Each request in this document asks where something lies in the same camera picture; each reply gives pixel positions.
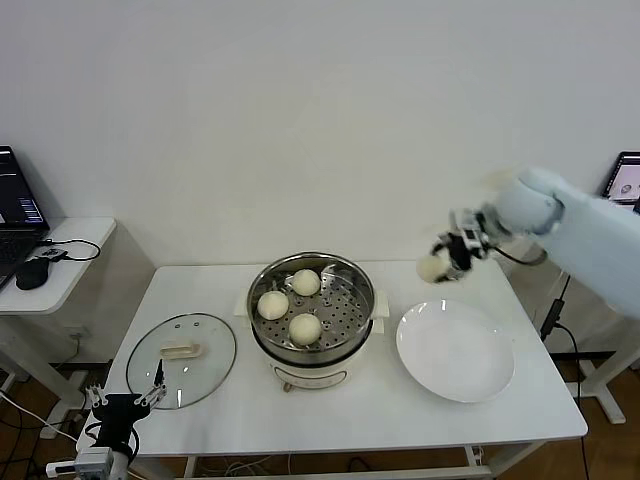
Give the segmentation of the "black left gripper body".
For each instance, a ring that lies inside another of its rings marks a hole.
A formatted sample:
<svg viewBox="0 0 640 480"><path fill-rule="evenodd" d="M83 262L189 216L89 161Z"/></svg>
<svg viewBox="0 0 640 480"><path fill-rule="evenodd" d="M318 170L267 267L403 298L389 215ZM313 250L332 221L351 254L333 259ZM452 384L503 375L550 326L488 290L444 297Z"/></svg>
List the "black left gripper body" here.
<svg viewBox="0 0 640 480"><path fill-rule="evenodd" d="M140 394L107 394L93 405L93 416L100 423L95 446L128 449L134 424L149 413L149 402Z"/></svg>

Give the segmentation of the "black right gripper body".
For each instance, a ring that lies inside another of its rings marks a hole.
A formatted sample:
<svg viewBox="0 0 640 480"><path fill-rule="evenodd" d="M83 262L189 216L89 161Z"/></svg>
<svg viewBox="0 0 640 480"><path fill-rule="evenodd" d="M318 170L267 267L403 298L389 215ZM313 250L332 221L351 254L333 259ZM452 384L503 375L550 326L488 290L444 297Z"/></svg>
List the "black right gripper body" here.
<svg viewBox="0 0 640 480"><path fill-rule="evenodd" d="M440 239L450 239L452 241L449 266L444 273L460 271L465 276L472 270L474 259L485 260L488 257L489 250L476 240L469 242L466 237L458 234L442 235Z"/></svg>

